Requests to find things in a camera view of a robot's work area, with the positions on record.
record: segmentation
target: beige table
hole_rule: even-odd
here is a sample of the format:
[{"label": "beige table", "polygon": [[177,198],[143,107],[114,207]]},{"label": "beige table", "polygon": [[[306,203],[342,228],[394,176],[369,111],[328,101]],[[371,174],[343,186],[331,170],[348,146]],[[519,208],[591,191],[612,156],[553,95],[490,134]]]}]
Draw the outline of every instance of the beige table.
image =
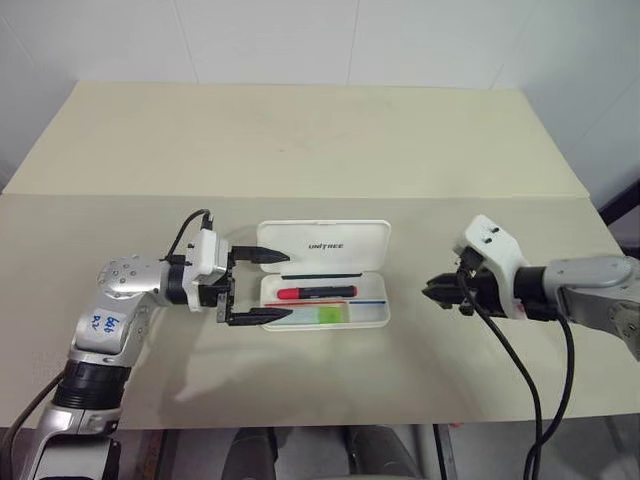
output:
[{"label": "beige table", "polygon": [[[200,207],[236,244],[254,242],[267,219],[388,220],[391,321],[270,333],[166,309],[128,384],[125,428],[532,418],[491,333],[440,310],[422,285],[452,270],[453,239],[480,212],[534,264],[618,252],[517,92],[81,84],[0,198],[0,381],[11,385],[0,424],[64,364],[101,265],[162,254]],[[259,276],[238,269],[239,308],[256,301]],[[498,323],[551,416],[559,326]],[[569,415],[639,411],[624,344],[573,329]]]}]

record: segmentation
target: floor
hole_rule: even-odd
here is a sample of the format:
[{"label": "floor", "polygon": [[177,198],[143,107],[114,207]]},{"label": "floor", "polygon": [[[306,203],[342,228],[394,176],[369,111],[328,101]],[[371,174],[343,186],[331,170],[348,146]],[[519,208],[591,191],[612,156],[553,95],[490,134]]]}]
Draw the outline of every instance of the floor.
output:
[{"label": "floor", "polygon": [[[540,478],[562,480],[640,479],[640,415],[570,419],[545,446]],[[431,425],[393,426],[430,480],[441,478]],[[159,451],[162,432],[117,432],[123,444],[121,480],[218,479],[235,429],[169,431],[163,461],[154,475],[147,452]],[[16,448],[23,454],[30,431]],[[278,480],[311,480],[348,472],[338,429],[278,428]],[[520,478],[533,434],[531,422],[464,424],[449,427],[459,480]],[[156,448],[149,448],[155,442]]]}]

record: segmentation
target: green eraser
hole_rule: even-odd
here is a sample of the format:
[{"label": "green eraser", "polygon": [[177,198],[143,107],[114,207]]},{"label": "green eraser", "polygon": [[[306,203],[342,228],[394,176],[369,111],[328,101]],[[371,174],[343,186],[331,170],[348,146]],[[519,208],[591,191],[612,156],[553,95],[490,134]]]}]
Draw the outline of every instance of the green eraser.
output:
[{"label": "green eraser", "polygon": [[341,307],[320,307],[318,309],[318,323],[342,323]]}]

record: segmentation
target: black connector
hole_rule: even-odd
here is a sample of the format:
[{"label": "black connector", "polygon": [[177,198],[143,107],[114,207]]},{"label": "black connector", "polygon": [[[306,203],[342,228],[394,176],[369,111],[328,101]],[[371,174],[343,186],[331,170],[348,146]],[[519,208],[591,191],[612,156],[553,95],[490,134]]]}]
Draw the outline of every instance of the black connector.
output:
[{"label": "black connector", "polygon": [[484,257],[471,247],[465,247],[460,254],[460,266],[466,271],[477,271],[484,262]]}]

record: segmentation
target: marker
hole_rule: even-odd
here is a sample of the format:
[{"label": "marker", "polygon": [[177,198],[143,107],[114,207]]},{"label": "marker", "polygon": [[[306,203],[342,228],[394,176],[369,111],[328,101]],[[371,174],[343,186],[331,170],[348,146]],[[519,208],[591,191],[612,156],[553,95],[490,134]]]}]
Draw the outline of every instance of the marker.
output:
[{"label": "marker", "polygon": [[301,300],[305,298],[327,297],[355,297],[358,289],[349,285],[347,287],[308,287],[308,288],[283,288],[278,290],[280,300]]}]

